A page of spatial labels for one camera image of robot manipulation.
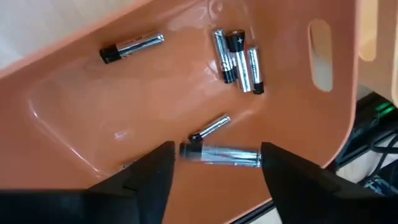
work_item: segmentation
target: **battery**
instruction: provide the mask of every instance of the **battery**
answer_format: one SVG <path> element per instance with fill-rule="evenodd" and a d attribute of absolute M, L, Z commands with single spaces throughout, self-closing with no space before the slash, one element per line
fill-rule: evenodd
<path fill-rule="evenodd" d="M 231 55 L 234 57 L 234 62 L 236 63 L 239 87 L 244 93 L 247 93 L 251 91 L 251 82 L 249 78 L 248 66 L 246 64 L 244 39 L 244 30 L 234 30 L 226 36 L 227 46 L 231 52 Z"/>
<path fill-rule="evenodd" d="M 258 47 L 251 47 L 248 50 L 250 73 L 252 75 L 253 82 L 253 93 L 263 94 L 264 93 L 264 82 L 262 81 L 260 64 L 259 64 L 259 54 Z"/>
<path fill-rule="evenodd" d="M 222 29 L 217 29 L 213 32 L 213 36 L 224 82 L 233 83 L 236 80 L 236 68 L 233 66 L 231 55 L 226 45 L 225 33 Z"/>
<path fill-rule="evenodd" d="M 223 115 L 219 118 L 217 118 L 215 121 L 213 121 L 212 123 L 210 123 L 208 126 L 206 126 L 205 128 L 203 128 L 201 131 L 195 133 L 195 134 L 191 134 L 188 136 L 188 139 L 191 143 L 199 143 L 202 142 L 203 139 L 215 132 L 217 129 L 219 129 L 220 127 L 228 124 L 231 121 L 231 118 L 228 115 Z"/>
<path fill-rule="evenodd" d="M 180 158 L 204 164 L 261 167 L 261 154 L 258 150 L 205 146 L 200 143 L 181 143 Z"/>
<path fill-rule="evenodd" d="M 110 45 L 109 47 L 99 50 L 99 54 L 105 63 L 111 63 L 126 58 L 134 52 L 163 42 L 163 34 L 151 32 L 124 42 Z"/>

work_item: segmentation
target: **silver battery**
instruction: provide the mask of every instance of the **silver battery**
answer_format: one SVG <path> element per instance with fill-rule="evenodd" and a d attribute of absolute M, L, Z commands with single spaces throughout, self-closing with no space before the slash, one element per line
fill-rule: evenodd
<path fill-rule="evenodd" d="M 248 50 L 248 57 L 249 57 L 249 64 L 252 74 L 252 81 L 253 83 L 261 83 L 261 71 L 260 71 L 260 63 L 259 63 L 259 56 L 258 56 L 258 47 L 251 47 Z"/>
<path fill-rule="evenodd" d="M 229 116 L 223 115 L 222 117 L 218 118 L 216 121 L 209 124 L 204 130 L 200 131 L 199 134 L 202 138 L 205 138 L 207 135 L 216 131 L 220 127 L 228 124 L 230 121 L 231 118 Z"/>
<path fill-rule="evenodd" d="M 203 139 L 215 132 L 217 129 L 219 129 L 220 127 L 228 124 L 231 121 L 231 118 L 228 115 L 223 115 L 219 118 L 217 118 L 215 121 L 213 121 L 212 123 L 210 123 L 208 126 L 206 126 L 205 128 L 203 128 L 201 131 L 191 134 L 188 136 L 188 139 L 190 142 L 192 143 L 199 143 L 202 142 Z"/>
<path fill-rule="evenodd" d="M 181 143 L 180 157 L 205 164 L 261 167 L 261 154 L 257 150 Z"/>
<path fill-rule="evenodd" d="M 229 54 L 229 50 L 226 45 L 225 33 L 222 29 L 217 29 L 213 32 L 213 36 L 216 45 L 218 63 L 220 70 L 223 73 L 224 82 L 233 83 L 236 80 L 236 74 L 231 55 Z"/>
<path fill-rule="evenodd" d="M 122 58 L 126 58 L 139 50 L 147 47 L 158 45 L 164 42 L 164 36 L 158 32 L 152 32 L 144 34 L 131 40 L 120 42 L 116 44 L 116 48 L 119 51 L 119 55 Z"/>
<path fill-rule="evenodd" d="M 239 87 L 244 93 L 250 92 L 251 82 L 244 51 L 234 52 L 231 54 L 234 57 L 234 60 L 236 62 L 236 68 L 238 70 Z"/>

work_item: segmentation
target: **plastic tray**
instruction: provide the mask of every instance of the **plastic tray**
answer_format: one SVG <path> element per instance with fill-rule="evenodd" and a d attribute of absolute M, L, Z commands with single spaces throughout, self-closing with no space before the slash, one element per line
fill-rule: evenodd
<path fill-rule="evenodd" d="M 0 187 L 87 188 L 222 113 L 232 123 L 206 144 L 270 141 L 325 167 L 353 123 L 355 8 L 346 0 L 135 1 L 0 73 Z M 312 81 L 314 18 L 339 34 L 330 92 Z M 223 83 L 211 37 L 218 27 L 245 29 L 259 46 L 265 94 Z M 153 30 L 164 44 L 101 60 L 100 48 Z M 177 161 L 164 222 L 228 222 L 270 199 L 260 169 Z"/>

